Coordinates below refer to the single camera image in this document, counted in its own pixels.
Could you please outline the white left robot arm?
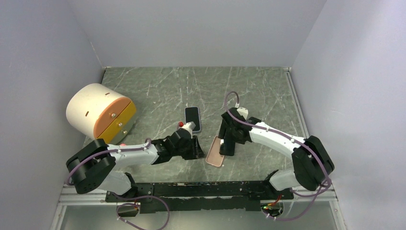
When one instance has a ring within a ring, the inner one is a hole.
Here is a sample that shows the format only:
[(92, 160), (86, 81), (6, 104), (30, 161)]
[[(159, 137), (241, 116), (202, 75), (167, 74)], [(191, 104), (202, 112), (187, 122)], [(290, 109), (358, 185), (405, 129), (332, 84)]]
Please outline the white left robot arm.
[(132, 201), (137, 188), (132, 175), (121, 170), (133, 165), (157, 165), (173, 157), (195, 160), (205, 157), (196, 135), (179, 128), (165, 138), (147, 138), (139, 145), (112, 145), (95, 139), (66, 162), (69, 171), (66, 185), (78, 194), (95, 189), (114, 192), (124, 201)]

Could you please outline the pink phone case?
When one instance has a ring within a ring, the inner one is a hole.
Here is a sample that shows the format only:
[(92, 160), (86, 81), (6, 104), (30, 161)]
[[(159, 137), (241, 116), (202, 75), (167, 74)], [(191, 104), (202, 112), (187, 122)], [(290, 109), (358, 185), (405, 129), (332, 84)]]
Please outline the pink phone case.
[(220, 154), (221, 139), (215, 136), (206, 155), (205, 162), (214, 167), (222, 167), (224, 156)]

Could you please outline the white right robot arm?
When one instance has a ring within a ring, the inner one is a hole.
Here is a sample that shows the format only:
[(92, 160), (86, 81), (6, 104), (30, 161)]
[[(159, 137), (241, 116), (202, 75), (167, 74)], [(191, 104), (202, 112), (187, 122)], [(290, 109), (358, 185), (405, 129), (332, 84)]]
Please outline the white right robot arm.
[(234, 156), (236, 144), (249, 142), (269, 147), (291, 159), (292, 168), (276, 170), (264, 180), (263, 192), (267, 198), (274, 199), (288, 188), (302, 186), (315, 191), (329, 183), (328, 176), (335, 165), (319, 138), (289, 135), (247, 115), (243, 107), (230, 108), (221, 115), (219, 153)]

